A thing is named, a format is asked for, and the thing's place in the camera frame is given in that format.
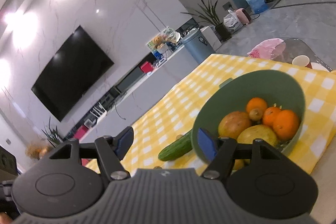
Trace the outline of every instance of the speaker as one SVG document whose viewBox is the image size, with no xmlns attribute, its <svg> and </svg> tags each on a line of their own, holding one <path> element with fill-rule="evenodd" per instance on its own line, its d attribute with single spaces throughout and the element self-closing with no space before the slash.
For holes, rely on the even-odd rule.
<svg viewBox="0 0 336 224">
<path fill-rule="evenodd" d="M 18 176 L 14 155 L 0 146 L 0 181 L 13 180 Z"/>
</svg>

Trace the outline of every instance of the wall outlet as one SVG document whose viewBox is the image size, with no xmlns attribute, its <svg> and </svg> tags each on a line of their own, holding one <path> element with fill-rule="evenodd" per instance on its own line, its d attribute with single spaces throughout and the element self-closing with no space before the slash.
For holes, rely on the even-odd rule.
<svg viewBox="0 0 336 224">
<path fill-rule="evenodd" d="M 227 11 L 229 9 L 233 10 L 232 4 L 229 1 L 223 5 L 223 8 L 224 8 L 225 11 Z"/>
</svg>

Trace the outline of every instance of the television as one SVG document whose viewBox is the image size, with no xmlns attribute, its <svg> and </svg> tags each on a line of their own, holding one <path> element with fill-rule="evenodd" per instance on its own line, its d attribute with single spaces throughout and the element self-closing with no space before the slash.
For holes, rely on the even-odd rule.
<svg viewBox="0 0 336 224">
<path fill-rule="evenodd" d="M 31 90 L 62 121 L 113 64 L 79 26 L 49 61 Z"/>
</svg>

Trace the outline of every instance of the screw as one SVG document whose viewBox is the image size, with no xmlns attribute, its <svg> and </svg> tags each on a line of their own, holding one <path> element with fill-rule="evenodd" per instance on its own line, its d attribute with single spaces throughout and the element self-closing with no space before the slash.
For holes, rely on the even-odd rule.
<svg viewBox="0 0 336 224">
<path fill-rule="evenodd" d="M 125 171 L 114 171 L 111 173 L 110 177 L 114 180 L 123 180 L 128 177 L 128 174 Z"/>
<path fill-rule="evenodd" d="M 218 179 L 220 176 L 220 173 L 215 170 L 208 170 L 203 174 L 203 177 L 206 179 Z"/>
</svg>

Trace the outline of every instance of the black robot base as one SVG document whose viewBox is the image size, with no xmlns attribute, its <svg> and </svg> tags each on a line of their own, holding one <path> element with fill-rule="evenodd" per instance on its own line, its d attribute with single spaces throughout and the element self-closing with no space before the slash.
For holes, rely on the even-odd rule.
<svg viewBox="0 0 336 224">
<path fill-rule="evenodd" d="M 21 215 L 15 224 L 313 224 L 315 181 L 261 139 L 234 139 L 201 176 L 194 169 L 138 169 L 131 177 L 120 161 L 133 129 L 94 143 L 69 140 L 2 188 Z M 81 166 L 97 159 L 100 174 Z M 235 159 L 250 165 L 231 174 Z"/>
</svg>

